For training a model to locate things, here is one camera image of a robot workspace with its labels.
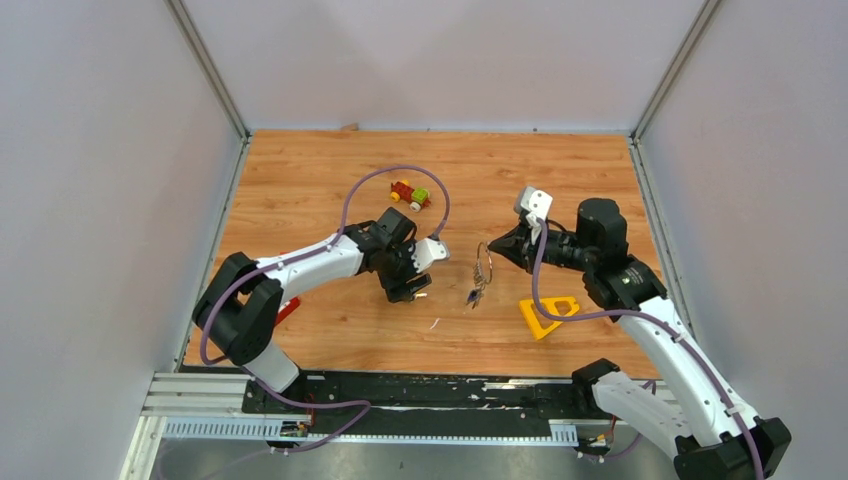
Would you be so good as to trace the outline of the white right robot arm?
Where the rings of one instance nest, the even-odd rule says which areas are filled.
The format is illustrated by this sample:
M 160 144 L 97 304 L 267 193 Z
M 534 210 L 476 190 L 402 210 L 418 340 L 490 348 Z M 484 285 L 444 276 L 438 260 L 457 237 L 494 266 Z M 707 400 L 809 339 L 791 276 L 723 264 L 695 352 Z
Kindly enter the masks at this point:
M 680 479 L 767 479 L 792 436 L 777 418 L 764 418 L 715 368 L 679 317 L 653 269 L 630 254 L 628 223 L 617 203 L 589 198 L 577 208 L 574 230 L 549 219 L 553 198 L 533 187 L 518 196 L 518 224 L 491 241 L 489 251 L 531 274 L 537 311 L 555 321 L 539 297 L 548 264 L 578 271 L 599 316 L 618 324 L 646 353 L 675 403 L 641 388 L 607 359 L 573 372 L 571 403 L 584 417 L 608 413 L 633 427 L 672 461 Z

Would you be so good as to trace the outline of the large keyring with keys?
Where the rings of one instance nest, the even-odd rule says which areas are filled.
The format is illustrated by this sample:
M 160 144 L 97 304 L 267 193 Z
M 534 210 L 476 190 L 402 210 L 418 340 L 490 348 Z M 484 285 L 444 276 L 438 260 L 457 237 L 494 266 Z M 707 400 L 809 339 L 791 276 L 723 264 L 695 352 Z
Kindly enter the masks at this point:
M 478 243 L 476 260 L 472 270 L 473 287 L 469 291 L 466 305 L 476 309 L 482 300 L 487 286 L 492 282 L 494 266 L 486 242 Z

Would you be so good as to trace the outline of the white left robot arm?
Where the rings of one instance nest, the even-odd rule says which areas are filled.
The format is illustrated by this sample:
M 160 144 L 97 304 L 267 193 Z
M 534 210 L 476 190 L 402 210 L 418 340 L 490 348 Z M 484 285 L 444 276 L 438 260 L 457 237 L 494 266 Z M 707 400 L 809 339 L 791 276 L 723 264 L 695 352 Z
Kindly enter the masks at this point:
M 340 234 L 275 257 L 229 255 L 192 312 L 224 358 L 268 386 L 268 400 L 283 413 L 298 411 L 306 386 L 298 366 L 277 346 L 273 331 L 284 305 L 332 281 L 377 275 L 391 303 L 411 302 L 431 282 L 428 269 L 449 258 L 444 242 L 416 239 L 416 224 L 393 207 L 378 220 L 345 226 Z

